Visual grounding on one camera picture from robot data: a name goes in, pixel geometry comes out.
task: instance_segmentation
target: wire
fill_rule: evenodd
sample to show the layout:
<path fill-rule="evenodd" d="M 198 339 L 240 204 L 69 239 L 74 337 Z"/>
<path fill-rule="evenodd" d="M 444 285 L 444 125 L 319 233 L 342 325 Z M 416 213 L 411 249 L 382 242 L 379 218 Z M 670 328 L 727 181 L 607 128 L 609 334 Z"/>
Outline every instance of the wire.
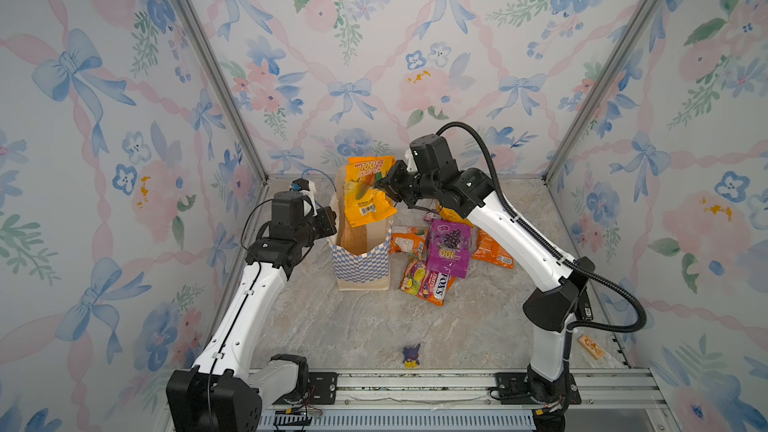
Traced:
<path fill-rule="evenodd" d="M 304 174 L 306 174 L 310 170 L 314 170 L 314 171 L 317 171 L 317 172 L 320 172 L 321 174 L 323 174 L 328 179 L 328 181 L 331 182 L 331 185 L 333 186 L 333 191 L 334 192 L 336 191 L 336 184 L 334 183 L 333 179 L 331 177 L 329 177 L 328 174 L 326 174 L 322 170 L 319 170 L 317 168 L 308 167 L 308 168 L 305 168 L 304 172 L 301 173 L 301 177 L 304 178 Z"/>
<path fill-rule="evenodd" d="M 446 130 L 451 129 L 453 127 L 458 127 L 460 129 L 464 129 L 472 136 L 473 139 L 475 139 L 476 143 L 480 147 L 480 150 L 482 151 L 483 157 L 485 158 L 485 163 L 488 165 L 488 173 L 491 176 L 491 182 L 493 183 L 493 188 L 496 192 L 496 196 L 498 197 L 498 200 L 502 204 L 502 207 L 504 207 L 504 210 L 507 214 L 509 214 L 510 217 L 512 217 L 512 220 L 515 220 L 517 224 L 519 224 L 521 227 L 525 229 L 525 231 L 531 235 L 536 242 L 541 244 L 547 252 L 549 252 L 552 257 L 554 257 L 558 262 L 561 262 L 565 264 L 566 267 L 570 268 L 574 272 L 578 272 L 579 274 L 584 275 L 587 278 L 590 278 L 594 280 L 595 282 L 602 284 L 609 289 L 613 290 L 617 294 L 619 294 L 621 297 L 625 298 L 627 302 L 632 305 L 632 308 L 637 312 L 638 318 L 637 320 L 630 325 L 612 325 L 612 324 L 601 324 L 596 322 L 587 322 L 587 321 L 574 321 L 571 322 L 567 327 L 567 331 L 573 331 L 576 327 L 589 327 L 589 328 L 596 328 L 603 331 L 609 331 L 609 332 L 616 332 L 620 334 L 628 334 L 630 332 L 637 332 L 641 330 L 643 327 L 645 327 L 645 323 L 648 320 L 645 309 L 643 308 L 643 305 L 640 303 L 639 300 L 636 299 L 635 296 L 624 290 L 621 286 L 618 284 L 615 284 L 611 282 L 610 280 L 606 279 L 605 277 L 602 277 L 598 274 L 595 274 L 594 272 L 590 272 L 585 268 L 580 267 L 575 262 L 566 259 L 559 250 L 542 234 L 540 234 L 531 224 L 529 224 L 523 216 L 520 216 L 512 206 L 509 205 L 509 202 L 507 202 L 507 198 L 504 197 L 504 192 L 502 192 L 502 187 L 498 182 L 498 175 L 496 174 L 496 168 L 493 165 L 493 158 L 491 158 L 491 153 L 488 151 L 488 148 L 485 145 L 485 142 L 483 141 L 482 137 L 475 131 L 473 128 L 465 124 L 464 122 L 450 122 L 445 124 L 443 127 L 440 127 L 440 130 L 437 130 L 437 135 L 443 134 Z"/>
<path fill-rule="evenodd" d="M 210 429 L 216 430 L 214 428 L 214 412 L 210 408 L 210 376 L 214 374 L 214 367 L 216 367 L 216 361 L 219 359 L 214 359 L 214 363 L 210 366 L 210 372 L 208 372 L 208 385 L 206 386 L 206 390 L 208 392 L 208 420 L 210 421 Z"/>
<path fill-rule="evenodd" d="M 272 202 L 272 201 L 273 201 L 272 198 L 268 198 L 267 200 L 265 200 L 264 202 L 262 202 L 258 206 L 254 207 L 254 210 L 250 211 L 250 214 L 248 214 L 248 218 L 245 219 L 245 225 L 243 226 L 243 233 L 240 234 L 240 246 L 245 249 L 245 252 L 248 252 L 248 247 L 243 245 L 243 241 L 245 241 L 245 231 L 248 230 L 248 222 L 250 222 L 250 218 L 254 216 L 254 212 L 256 211 L 256 209 L 258 207 L 261 207 L 264 204 L 266 204 L 267 202 Z"/>
<path fill-rule="evenodd" d="M 299 264 L 304 262 L 304 258 L 306 258 L 306 256 L 309 255 L 310 252 L 312 252 L 312 247 L 314 247 L 314 246 L 315 246 L 315 243 L 312 242 L 312 244 L 310 244 L 310 248 L 306 252 L 304 252 L 304 255 L 302 255 L 301 258 L 299 259 Z"/>
<path fill-rule="evenodd" d="M 350 396 L 350 399 L 352 400 L 358 400 L 359 402 L 381 402 L 384 400 L 392 400 L 394 402 L 397 402 L 398 404 L 424 404 L 424 405 L 443 405 L 443 404 L 458 404 L 461 402 L 473 402 L 475 400 L 485 399 L 487 396 L 485 395 L 479 395 L 477 397 L 473 397 L 471 399 L 450 399 L 450 400 L 437 400 L 436 402 L 432 402 L 429 400 L 403 400 L 403 399 L 395 399 L 394 397 L 384 397 L 379 399 L 366 399 L 366 398 L 359 398 L 359 397 L 353 397 Z"/>

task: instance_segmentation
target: paper bag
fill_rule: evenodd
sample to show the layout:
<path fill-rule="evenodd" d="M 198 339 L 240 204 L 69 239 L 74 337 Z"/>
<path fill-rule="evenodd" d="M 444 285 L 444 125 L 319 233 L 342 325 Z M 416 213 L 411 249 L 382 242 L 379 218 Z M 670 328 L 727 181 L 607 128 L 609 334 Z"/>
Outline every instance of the paper bag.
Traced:
<path fill-rule="evenodd" d="M 336 197 L 331 209 L 336 213 L 336 235 L 326 240 L 341 291 L 385 291 L 389 289 L 389 240 L 392 217 L 353 227 L 344 216 L 344 179 L 342 167 L 336 174 Z"/>

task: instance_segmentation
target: purple snack box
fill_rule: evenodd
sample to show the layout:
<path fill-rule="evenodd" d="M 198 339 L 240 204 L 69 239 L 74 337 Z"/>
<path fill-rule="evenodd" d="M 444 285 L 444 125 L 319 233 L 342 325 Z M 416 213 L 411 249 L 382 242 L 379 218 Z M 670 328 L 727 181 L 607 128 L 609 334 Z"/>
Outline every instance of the purple snack box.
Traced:
<path fill-rule="evenodd" d="M 427 270 L 442 272 L 456 278 L 466 278 L 472 228 L 466 224 L 434 220 L 429 229 Z"/>

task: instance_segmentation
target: orange snack bag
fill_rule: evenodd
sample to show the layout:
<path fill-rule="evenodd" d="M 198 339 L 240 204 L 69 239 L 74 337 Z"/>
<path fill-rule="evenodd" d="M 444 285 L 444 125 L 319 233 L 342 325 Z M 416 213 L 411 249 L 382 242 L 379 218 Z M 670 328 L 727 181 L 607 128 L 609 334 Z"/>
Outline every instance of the orange snack bag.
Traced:
<path fill-rule="evenodd" d="M 491 264 L 501 265 L 506 268 L 514 268 L 514 260 L 512 259 L 512 256 L 483 229 L 479 230 L 478 249 L 472 254 L 472 258 L 490 262 Z"/>
<path fill-rule="evenodd" d="M 405 252 L 419 259 L 424 259 L 426 237 L 426 227 L 392 227 L 392 246 L 389 253 Z"/>
<path fill-rule="evenodd" d="M 397 214 L 384 191 L 373 187 L 394 164 L 392 156 L 350 158 L 344 181 L 344 215 L 351 226 L 364 226 Z"/>
<path fill-rule="evenodd" d="M 457 214 L 455 210 L 445 208 L 440 204 L 437 204 L 437 212 L 441 217 L 443 217 L 444 220 L 449 222 L 458 222 L 459 224 L 466 224 L 467 226 L 474 227 L 474 225 L 469 220 L 462 218 L 462 216 Z"/>

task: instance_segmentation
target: candy wrapper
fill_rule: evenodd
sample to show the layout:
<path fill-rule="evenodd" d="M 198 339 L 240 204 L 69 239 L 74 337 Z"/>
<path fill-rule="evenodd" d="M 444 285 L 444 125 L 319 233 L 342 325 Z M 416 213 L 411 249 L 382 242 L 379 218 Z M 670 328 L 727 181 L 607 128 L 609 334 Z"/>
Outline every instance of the candy wrapper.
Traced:
<path fill-rule="evenodd" d="M 469 268 L 472 228 L 466 224 L 435 220 L 429 229 L 427 269 L 465 278 Z"/>
<path fill-rule="evenodd" d="M 442 307 L 446 292 L 455 280 L 447 274 L 428 271 L 424 261 L 414 258 L 402 275 L 400 290 Z"/>
<path fill-rule="evenodd" d="M 392 248 L 389 253 L 405 252 L 424 259 L 427 242 L 427 227 L 392 227 Z"/>
<path fill-rule="evenodd" d="M 505 268 L 514 268 L 512 256 L 483 229 L 478 233 L 478 249 L 472 254 L 472 258 Z"/>

